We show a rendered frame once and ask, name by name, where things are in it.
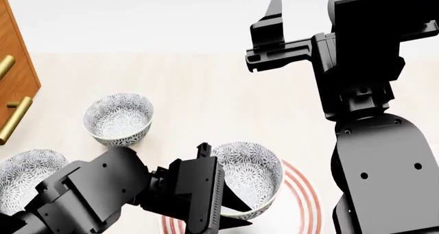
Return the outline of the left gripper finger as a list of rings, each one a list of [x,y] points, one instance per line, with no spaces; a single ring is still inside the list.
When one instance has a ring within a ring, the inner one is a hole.
[[[223,186],[222,206],[239,212],[252,210],[227,184]]]
[[[225,215],[220,215],[219,230],[233,229],[237,227],[250,226],[250,225],[252,225],[250,221],[227,217]]]

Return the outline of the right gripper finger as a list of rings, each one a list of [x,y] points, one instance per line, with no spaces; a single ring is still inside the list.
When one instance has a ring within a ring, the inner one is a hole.
[[[250,26],[254,49],[285,42],[282,7],[282,0],[270,0],[265,15]]]

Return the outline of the patterned black white bowl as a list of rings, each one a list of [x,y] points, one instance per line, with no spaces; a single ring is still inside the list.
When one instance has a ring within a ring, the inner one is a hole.
[[[85,111],[87,133],[106,147],[139,143],[152,126],[154,106],[144,95],[114,93],[93,102]]]
[[[14,215],[38,194],[37,184],[68,165],[61,153],[33,149],[0,163],[0,213]]]
[[[258,143],[235,141],[213,148],[211,155],[223,167],[227,186],[250,207],[248,211],[222,207],[222,216],[251,220],[272,206],[285,175],[281,160],[273,151]]]

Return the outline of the white plate with red rings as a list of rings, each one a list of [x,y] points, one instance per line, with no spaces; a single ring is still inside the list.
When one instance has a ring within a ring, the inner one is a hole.
[[[272,206],[252,225],[224,229],[219,234],[323,234],[324,218],[318,195],[299,169],[283,160],[285,180]]]

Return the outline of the brown wooden cabinet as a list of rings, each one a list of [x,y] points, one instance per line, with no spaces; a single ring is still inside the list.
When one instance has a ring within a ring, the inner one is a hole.
[[[41,87],[32,60],[8,0],[0,0],[0,60],[11,55],[14,66],[0,81],[0,128],[14,112],[7,102],[19,102],[33,97]]]

